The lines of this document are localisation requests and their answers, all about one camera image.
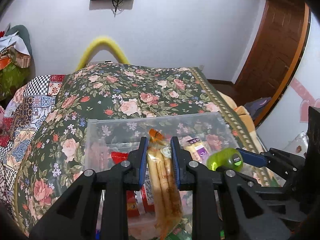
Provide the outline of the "green round jelly cup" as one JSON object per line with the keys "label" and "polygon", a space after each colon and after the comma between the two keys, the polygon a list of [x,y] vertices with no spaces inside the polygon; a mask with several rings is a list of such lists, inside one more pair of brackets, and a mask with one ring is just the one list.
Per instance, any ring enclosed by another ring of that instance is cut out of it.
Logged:
{"label": "green round jelly cup", "polygon": [[213,171],[220,166],[224,166],[228,169],[240,172],[242,170],[243,163],[243,158],[238,150],[234,148],[224,148],[223,150],[211,155],[207,159],[206,166]]}

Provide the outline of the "brown wooden door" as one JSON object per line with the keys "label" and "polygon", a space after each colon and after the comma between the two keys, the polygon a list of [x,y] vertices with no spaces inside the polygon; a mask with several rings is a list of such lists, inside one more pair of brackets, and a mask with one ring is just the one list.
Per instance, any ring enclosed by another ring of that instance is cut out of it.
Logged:
{"label": "brown wooden door", "polygon": [[235,82],[240,105],[270,98],[254,119],[257,126],[271,113],[297,69],[309,16],[303,0],[266,0],[253,46]]}

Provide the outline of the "clear plastic storage box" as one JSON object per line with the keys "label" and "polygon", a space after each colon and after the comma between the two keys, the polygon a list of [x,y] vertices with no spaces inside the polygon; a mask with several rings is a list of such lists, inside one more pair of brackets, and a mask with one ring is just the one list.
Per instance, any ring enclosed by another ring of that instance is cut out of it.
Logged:
{"label": "clear plastic storage box", "polygon": [[190,239],[192,194],[178,191],[170,140],[177,137],[191,158],[210,170],[226,166],[240,171],[235,133],[220,113],[157,118],[94,120],[86,132],[85,168],[109,170],[148,139],[144,185],[127,193],[131,239]]}

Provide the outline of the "patchwork quilt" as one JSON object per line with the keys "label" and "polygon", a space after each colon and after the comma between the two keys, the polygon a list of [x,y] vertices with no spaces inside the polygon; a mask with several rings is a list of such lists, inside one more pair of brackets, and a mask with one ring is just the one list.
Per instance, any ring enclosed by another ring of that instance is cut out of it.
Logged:
{"label": "patchwork quilt", "polygon": [[66,75],[43,75],[19,88],[1,127],[1,203],[10,205],[14,181],[28,145],[55,105]]}

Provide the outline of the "green snack packet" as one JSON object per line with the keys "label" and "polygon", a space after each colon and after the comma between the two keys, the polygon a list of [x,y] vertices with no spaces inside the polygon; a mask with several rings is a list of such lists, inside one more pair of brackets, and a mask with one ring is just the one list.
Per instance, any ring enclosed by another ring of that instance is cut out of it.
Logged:
{"label": "green snack packet", "polygon": [[167,235],[166,240],[192,240],[191,234],[182,228],[176,227]]}

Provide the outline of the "pile of clothes on chair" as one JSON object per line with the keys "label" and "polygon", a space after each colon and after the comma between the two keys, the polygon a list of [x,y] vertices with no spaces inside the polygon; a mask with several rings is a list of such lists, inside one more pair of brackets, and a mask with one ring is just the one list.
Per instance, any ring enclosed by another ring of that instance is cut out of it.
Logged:
{"label": "pile of clothes on chair", "polygon": [[1,100],[11,98],[26,84],[30,74],[32,48],[27,28],[16,25],[1,32]]}

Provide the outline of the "yellow padded bed rail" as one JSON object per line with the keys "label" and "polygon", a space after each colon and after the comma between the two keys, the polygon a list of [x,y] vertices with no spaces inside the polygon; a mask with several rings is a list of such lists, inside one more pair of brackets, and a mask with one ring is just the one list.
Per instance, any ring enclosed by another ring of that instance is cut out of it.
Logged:
{"label": "yellow padded bed rail", "polygon": [[85,49],[75,70],[78,71],[84,68],[97,53],[103,50],[110,53],[119,63],[130,63],[120,46],[113,39],[107,36],[99,36]]}

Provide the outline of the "yellow fleece blanket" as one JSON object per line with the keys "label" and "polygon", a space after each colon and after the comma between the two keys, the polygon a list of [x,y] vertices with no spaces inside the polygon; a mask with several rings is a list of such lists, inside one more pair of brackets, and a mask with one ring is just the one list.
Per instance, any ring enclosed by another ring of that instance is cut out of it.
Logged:
{"label": "yellow fleece blanket", "polygon": [[222,98],[225,100],[228,106],[231,107],[235,111],[235,113],[238,115],[238,117],[242,120],[258,152],[259,153],[263,152],[264,148],[260,143],[260,140],[255,130],[254,122],[251,116],[249,115],[249,112],[247,111],[247,109],[245,109],[244,106],[237,106],[235,101],[231,97],[227,96],[226,94],[223,94],[220,91],[218,91],[218,93],[222,96]]}

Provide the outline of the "floral green bedspread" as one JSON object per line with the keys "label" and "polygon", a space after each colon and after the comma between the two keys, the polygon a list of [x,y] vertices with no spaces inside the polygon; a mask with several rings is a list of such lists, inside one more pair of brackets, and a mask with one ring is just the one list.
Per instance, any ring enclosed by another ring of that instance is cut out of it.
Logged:
{"label": "floral green bedspread", "polygon": [[241,148],[259,153],[235,111],[199,68],[148,68],[97,63],[65,77],[55,105],[19,166],[13,214],[29,233],[84,169],[88,121],[217,112]]}

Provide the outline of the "long brown biscuit pack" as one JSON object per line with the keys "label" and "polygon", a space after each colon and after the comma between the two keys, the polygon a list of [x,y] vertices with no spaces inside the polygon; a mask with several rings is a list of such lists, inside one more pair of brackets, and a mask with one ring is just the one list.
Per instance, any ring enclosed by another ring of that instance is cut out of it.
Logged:
{"label": "long brown biscuit pack", "polygon": [[175,184],[169,139],[155,129],[149,130],[147,164],[151,180],[156,229],[165,239],[182,218],[182,204]]}

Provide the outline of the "white wardrobe with hearts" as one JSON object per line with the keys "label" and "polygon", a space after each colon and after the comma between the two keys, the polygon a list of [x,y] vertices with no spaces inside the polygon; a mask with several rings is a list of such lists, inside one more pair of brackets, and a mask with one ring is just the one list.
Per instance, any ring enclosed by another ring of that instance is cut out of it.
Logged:
{"label": "white wardrobe with hearts", "polygon": [[314,14],[297,71],[275,108],[257,128],[263,145],[283,150],[306,132],[310,106],[319,107],[319,20]]}

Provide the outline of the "purple white snack bar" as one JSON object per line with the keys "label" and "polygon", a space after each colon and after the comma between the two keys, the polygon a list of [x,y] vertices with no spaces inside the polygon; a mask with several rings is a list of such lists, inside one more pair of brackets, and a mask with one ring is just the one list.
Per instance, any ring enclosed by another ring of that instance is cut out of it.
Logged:
{"label": "purple white snack bar", "polygon": [[183,148],[191,154],[194,161],[206,165],[208,158],[212,154],[209,144],[200,138],[191,138],[187,140]]}

